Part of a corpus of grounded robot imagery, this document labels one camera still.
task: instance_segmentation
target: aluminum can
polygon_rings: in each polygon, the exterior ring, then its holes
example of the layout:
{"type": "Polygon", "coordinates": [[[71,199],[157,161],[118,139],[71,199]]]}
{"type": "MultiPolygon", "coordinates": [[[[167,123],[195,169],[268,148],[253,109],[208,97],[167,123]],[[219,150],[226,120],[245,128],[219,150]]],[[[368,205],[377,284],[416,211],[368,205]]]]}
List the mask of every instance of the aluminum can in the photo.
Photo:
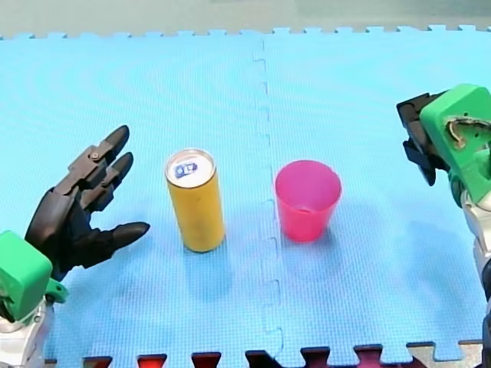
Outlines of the aluminum can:
{"type": "Polygon", "coordinates": [[[202,149],[188,148],[166,163],[165,177],[184,245],[212,251],[225,238],[216,164],[202,149]]]}

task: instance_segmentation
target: foam puzzle mat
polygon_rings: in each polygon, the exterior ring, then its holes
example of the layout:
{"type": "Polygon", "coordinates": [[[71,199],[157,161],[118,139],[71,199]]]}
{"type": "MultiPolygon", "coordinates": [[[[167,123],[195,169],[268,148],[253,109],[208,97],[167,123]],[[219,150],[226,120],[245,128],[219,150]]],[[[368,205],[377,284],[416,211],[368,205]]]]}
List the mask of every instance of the foam puzzle mat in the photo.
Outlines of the foam puzzle mat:
{"type": "Polygon", "coordinates": [[[72,368],[109,356],[119,368],[165,354],[180,368],[220,352],[219,366],[236,367],[265,350],[296,367],[302,348],[328,347],[328,363],[347,366],[355,347],[404,363],[408,344],[434,343],[435,359],[460,359],[486,309],[473,239],[446,178],[430,188],[406,160],[395,105],[491,87],[490,41],[472,26],[0,41],[0,230],[24,234],[68,164],[123,123],[135,164],[93,226],[152,225],[65,278],[47,358],[72,368]],[[188,146],[219,170],[227,240],[205,255],[183,248],[163,178],[188,146]],[[298,246],[280,234],[272,182],[305,158],[333,167],[343,196],[325,236],[298,246]]]}

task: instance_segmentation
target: plastic cup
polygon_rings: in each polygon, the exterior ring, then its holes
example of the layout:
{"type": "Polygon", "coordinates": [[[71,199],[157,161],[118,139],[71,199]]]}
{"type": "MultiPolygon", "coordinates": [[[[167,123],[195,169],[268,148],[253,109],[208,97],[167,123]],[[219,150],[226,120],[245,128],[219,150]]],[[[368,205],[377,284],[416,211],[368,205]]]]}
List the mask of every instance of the plastic cup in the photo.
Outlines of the plastic cup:
{"type": "Polygon", "coordinates": [[[275,192],[283,233],[295,242],[313,242],[338,204],[341,180],[323,163],[294,161],[276,176],[275,192]]]}

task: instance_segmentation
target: can lid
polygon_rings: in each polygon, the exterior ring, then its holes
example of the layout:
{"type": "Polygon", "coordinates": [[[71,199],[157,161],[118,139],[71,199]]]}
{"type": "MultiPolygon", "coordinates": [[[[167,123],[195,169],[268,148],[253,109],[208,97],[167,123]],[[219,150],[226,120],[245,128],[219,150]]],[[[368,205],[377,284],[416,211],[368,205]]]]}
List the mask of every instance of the can lid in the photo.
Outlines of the can lid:
{"type": "Polygon", "coordinates": [[[166,178],[175,186],[195,188],[208,182],[215,173],[215,163],[209,153],[198,148],[179,151],[169,158],[166,178]]]}

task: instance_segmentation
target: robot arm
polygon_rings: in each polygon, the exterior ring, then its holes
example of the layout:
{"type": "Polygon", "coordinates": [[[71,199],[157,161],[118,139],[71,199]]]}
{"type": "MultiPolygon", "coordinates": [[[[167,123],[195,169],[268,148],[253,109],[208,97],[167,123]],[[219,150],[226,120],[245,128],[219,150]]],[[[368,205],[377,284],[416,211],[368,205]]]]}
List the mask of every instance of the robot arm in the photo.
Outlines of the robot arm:
{"type": "Polygon", "coordinates": [[[113,163],[129,135],[122,126],[89,146],[41,199],[24,239],[0,234],[0,368],[43,367],[53,304],[68,295],[61,284],[66,274],[110,259],[150,228],[133,222],[101,231],[90,224],[92,212],[107,207],[133,164],[131,153],[113,163]]]}
{"type": "Polygon", "coordinates": [[[483,368],[491,368],[491,94],[461,84],[440,94],[423,94],[397,105],[409,139],[407,158],[430,186],[436,170],[448,174],[455,203],[474,234],[474,258],[486,299],[483,368]]]}

